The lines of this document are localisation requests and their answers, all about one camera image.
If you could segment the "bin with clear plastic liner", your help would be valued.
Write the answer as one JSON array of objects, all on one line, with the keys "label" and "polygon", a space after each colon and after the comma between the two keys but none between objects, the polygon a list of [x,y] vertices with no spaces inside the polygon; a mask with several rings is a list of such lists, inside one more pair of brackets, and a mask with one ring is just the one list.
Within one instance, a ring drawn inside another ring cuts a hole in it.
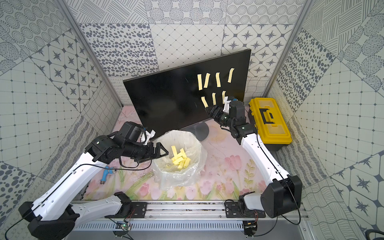
[{"label": "bin with clear plastic liner", "polygon": [[[208,153],[194,134],[172,130],[159,137],[155,142],[161,143],[169,151],[168,156],[153,161],[152,169],[155,182],[159,184],[161,190],[190,186],[198,181]],[[188,166],[182,169],[172,161],[172,157],[178,155],[181,149],[191,160]]]}]

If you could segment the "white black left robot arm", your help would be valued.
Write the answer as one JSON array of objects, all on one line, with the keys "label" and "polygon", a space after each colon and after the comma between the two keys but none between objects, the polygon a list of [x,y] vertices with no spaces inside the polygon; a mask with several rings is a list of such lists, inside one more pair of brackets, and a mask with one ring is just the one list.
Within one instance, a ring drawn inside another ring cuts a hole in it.
[{"label": "white black left robot arm", "polygon": [[121,129],[90,142],[66,174],[34,202],[24,202],[19,213],[31,235],[39,240],[62,240],[76,227],[99,218],[126,218],[133,215],[132,200],[123,192],[88,204],[72,200],[99,172],[138,171],[137,167],[111,168],[110,163],[127,157],[141,164],[165,157],[169,152],[160,143],[150,142],[142,125],[125,122]]}]

